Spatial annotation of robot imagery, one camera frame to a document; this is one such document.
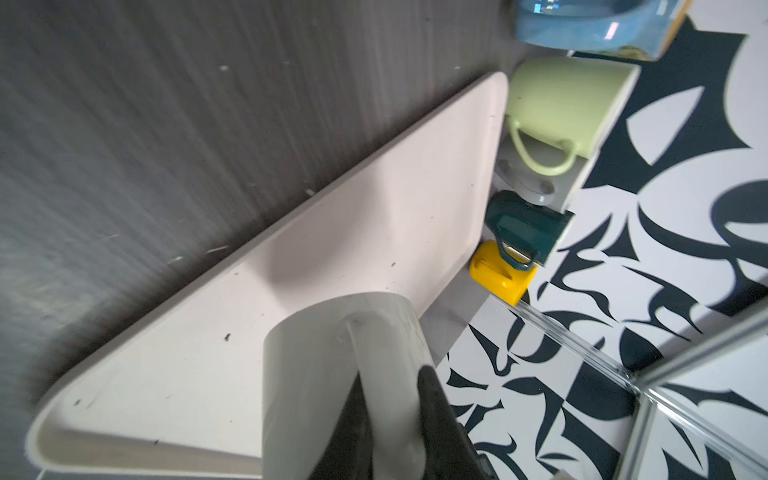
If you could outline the yellow mug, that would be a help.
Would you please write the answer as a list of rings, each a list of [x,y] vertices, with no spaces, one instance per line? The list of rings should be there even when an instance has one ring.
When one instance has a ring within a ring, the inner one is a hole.
[[[516,305],[527,292],[537,273],[537,266],[529,271],[513,268],[499,254],[495,241],[482,243],[469,264],[470,276],[490,293],[509,305]]]

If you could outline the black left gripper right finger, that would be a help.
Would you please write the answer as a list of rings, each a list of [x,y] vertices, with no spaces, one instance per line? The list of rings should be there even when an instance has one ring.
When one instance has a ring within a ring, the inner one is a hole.
[[[497,479],[457,422],[434,367],[420,368],[417,390],[426,454],[423,479]]]

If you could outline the light green mug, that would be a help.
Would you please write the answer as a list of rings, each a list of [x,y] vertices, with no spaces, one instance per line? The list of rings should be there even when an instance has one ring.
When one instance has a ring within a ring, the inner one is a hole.
[[[579,157],[600,150],[640,77],[635,64],[593,58],[541,57],[522,62],[511,77],[506,119],[523,163],[541,176],[568,172]],[[529,152],[527,135],[562,152],[546,164]]]

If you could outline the white mug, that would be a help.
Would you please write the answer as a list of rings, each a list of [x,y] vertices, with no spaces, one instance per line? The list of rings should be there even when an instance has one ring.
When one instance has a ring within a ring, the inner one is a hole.
[[[417,378],[431,363],[412,303],[395,293],[338,297],[279,323],[264,341],[263,477],[308,478],[359,381],[374,478],[421,478],[426,451]]]

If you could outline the dark green mug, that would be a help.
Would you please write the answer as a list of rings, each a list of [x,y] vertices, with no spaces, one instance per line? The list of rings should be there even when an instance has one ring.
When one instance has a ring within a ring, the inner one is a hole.
[[[501,258],[511,267],[529,271],[546,264],[574,217],[546,206],[533,205],[514,191],[491,196],[485,214]]]

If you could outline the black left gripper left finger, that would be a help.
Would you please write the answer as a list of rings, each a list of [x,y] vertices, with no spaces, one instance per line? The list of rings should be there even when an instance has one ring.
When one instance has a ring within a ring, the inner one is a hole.
[[[360,375],[352,384],[331,438],[309,478],[373,478],[372,427]]]

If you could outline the grey mug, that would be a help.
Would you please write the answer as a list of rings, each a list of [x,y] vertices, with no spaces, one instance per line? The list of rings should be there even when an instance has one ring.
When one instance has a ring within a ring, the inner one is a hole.
[[[591,174],[600,151],[591,157],[577,156],[570,170],[559,176],[543,176],[531,170],[521,159],[510,137],[501,141],[496,174],[507,187],[533,205],[564,213],[575,194]]]

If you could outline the blue butterfly mug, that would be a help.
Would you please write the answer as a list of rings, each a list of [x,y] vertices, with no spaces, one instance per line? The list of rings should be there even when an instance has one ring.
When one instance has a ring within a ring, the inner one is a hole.
[[[640,61],[669,48],[692,3],[677,0],[522,0],[511,14],[518,40]]]

